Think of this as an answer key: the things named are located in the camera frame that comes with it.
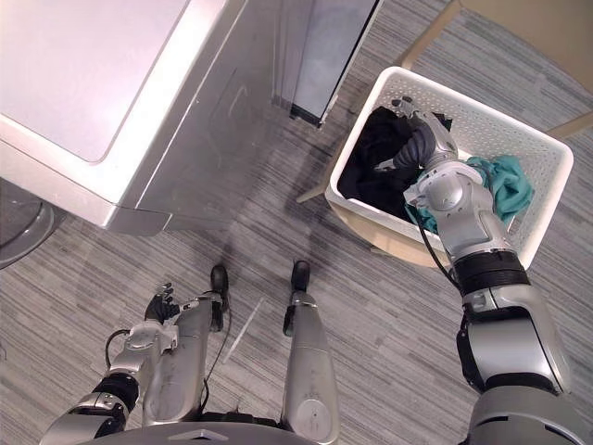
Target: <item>plastic basket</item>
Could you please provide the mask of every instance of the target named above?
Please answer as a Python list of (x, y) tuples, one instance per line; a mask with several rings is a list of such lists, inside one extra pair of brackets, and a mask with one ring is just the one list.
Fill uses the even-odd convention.
[[(402, 95), (453, 119), (451, 135), (462, 159), (469, 156), (491, 159), (498, 155), (519, 158), (535, 194), (529, 208), (511, 225), (510, 238), (522, 265), (529, 267), (573, 167), (573, 152), (566, 144), (522, 122), (400, 67), (384, 70), (377, 79), (332, 171), (325, 190), (327, 200), (422, 242), (415, 225), (357, 199), (345, 199), (337, 189), (342, 170), (369, 115), (377, 107), (390, 108), (392, 99)], [(438, 236), (428, 235), (433, 247), (443, 251)]]

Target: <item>metal panel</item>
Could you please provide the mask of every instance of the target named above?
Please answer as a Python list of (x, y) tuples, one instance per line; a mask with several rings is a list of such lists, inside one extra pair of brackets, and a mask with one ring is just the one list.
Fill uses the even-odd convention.
[(315, 1), (294, 101), (311, 119), (323, 118), (377, 3)]
[(3, 0), (1, 111), (104, 157), (187, 0)]

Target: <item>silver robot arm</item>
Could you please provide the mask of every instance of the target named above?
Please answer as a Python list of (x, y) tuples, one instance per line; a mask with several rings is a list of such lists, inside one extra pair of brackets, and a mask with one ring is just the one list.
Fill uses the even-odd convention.
[[(186, 302), (190, 309), (198, 301)], [(178, 344), (178, 326), (163, 323), (180, 312), (169, 293), (156, 294), (148, 306), (145, 320), (135, 325), (123, 351), (107, 369), (105, 377), (47, 429), (40, 445), (70, 445), (123, 431), (130, 412), (147, 390), (164, 350)]]
[(455, 143), (431, 113), (408, 97), (394, 105), (417, 129), (377, 170), (411, 162), (425, 167), (425, 176), (404, 195), (436, 218), (463, 296), (457, 336), (463, 375), (482, 393), (463, 443), (585, 445), (587, 428), (565, 399), (571, 372), (564, 348), (493, 212), (492, 195), (481, 176), (457, 160)]

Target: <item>gray carpet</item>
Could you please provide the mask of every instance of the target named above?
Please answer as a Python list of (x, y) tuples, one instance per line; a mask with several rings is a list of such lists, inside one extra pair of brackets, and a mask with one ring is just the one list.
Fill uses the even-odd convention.
[[(352, 118), (347, 108), (444, 5), (387, 0), (328, 121), (286, 120), (262, 162), (252, 198), (229, 232), (135, 238), (69, 217), (47, 242), (0, 272), (0, 441), (37, 443), (50, 423), (105, 371), (103, 346), (141, 320), (155, 287), (180, 298), (208, 288), (224, 261), (238, 334), (265, 300), (231, 359), (210, 383), (213, 411), (277, 417), (290, 341), (282, 335), (294, 259), (312, 264), (340, 391), (341, 443), (451, 444), (465, 436), (476, 394), (461, 376), (459, 296), (438, 271), (372, 254), (322, 197), (295, 197), (322, 177)], [(537, 128), (593, 108), (593, 97), (527, 45), (464, 13), (415, 70)], [(568, 141), (574, 169), (530, 268), (573, 361), (574, 406), (593, 426), (593, 131)], [(208, 362), (222, 335), (210, 337)], [(113, 350), (120, 346), (117, 341)], [(130, 427), (138, 426), (139, 412)]]

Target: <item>black joint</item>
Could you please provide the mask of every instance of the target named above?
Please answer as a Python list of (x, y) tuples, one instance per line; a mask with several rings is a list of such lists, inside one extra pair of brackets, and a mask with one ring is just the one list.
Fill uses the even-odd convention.
[(123, 431), (125, 425), (125, 421), (121, 422), (113, 418), (107, 419), (97, 430), (95, 439), (103, 438), (104, 436), (108, 436), (110, 434), (120, 433)]
[(295, 305), (293, 304), (286, 308), (286, 314), (284, 315), (284, 326), (282, 330), (284, 332), (284, 335), (287, 337), (293, 336), (294, 318)]
[(453, 267), (463, 296), (490, 287), (530, 284), (517, 254), (510, 251), (475, 253)]
[(460, 331), (457, 334), (457, 352), (460, 355), (461, 371), (467, 383), (477, 392), (482, 393), (486, 386), (472, 353), (467, 325), (467, 317), (463, 315)]
[(138, 382), (127, 374), (112, 374), (101, 380), (93, 392), (106, 392), (114, 395), (123, 401), (130, 413), (138, 400)]
[(486, 391), (497, 387), (530, 387), (542, 389), (555, 396), (558, 395), (558, 391), (547, 377), (535, 373), (492, 375), (486, 381)]

